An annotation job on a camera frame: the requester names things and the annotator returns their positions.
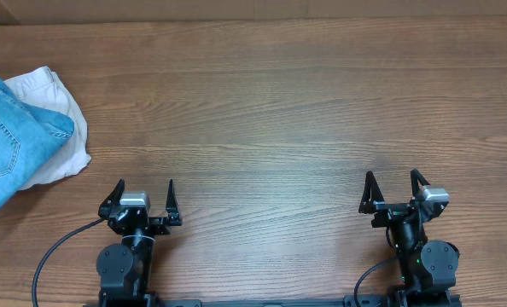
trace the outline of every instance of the folded clothing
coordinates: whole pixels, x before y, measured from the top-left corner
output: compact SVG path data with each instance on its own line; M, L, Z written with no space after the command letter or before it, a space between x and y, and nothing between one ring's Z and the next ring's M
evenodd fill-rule
M68 116L18 101L0 79L0 207L72 134Z
M20 189L34 184L45 184L77 175L90 162L86 153L87 126L85 117L72 95L64 87L55 72L40 67L18 77L4 81L19 101L28 105L57 111L74 122L73 134L69 141L41 166Z

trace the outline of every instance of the wooden table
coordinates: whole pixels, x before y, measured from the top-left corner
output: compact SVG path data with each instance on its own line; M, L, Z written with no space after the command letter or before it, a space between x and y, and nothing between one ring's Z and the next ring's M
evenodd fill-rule
M389 258L358 214L373 170L407 201L416 167L451 204L426 224L462 257L453 293L507 306L507 18L0 27L0 76L57 72L89 124L89 166L0 210L0 306L96 219L120 178L184 226L157 240L151 288L205 301L339 298ZM95 302L106 225L45 265L42 306ZM360 292L399 283L381 269Z

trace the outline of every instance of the cardboard box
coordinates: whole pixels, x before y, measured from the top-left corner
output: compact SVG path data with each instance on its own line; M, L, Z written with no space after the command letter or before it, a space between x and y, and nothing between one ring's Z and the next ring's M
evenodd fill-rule
M507 0L0 0L25 25L457 15L507 15Z

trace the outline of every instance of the white towel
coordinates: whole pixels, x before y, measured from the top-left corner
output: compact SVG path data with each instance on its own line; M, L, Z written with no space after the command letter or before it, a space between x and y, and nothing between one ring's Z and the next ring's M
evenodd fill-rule
M77 102L66 90L55 72L40 67L33 72L4 81L22 102L69 116L75 131L69 141L41 166L20 190L34 184L54 182L63 177L77 175L90 162L86 153L86 121Z

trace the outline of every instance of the blue denim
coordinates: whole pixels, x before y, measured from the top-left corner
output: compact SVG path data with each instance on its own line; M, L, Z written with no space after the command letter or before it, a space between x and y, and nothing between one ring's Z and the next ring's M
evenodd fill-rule
M20 102L0 79L0 207L72 134L68 116Z

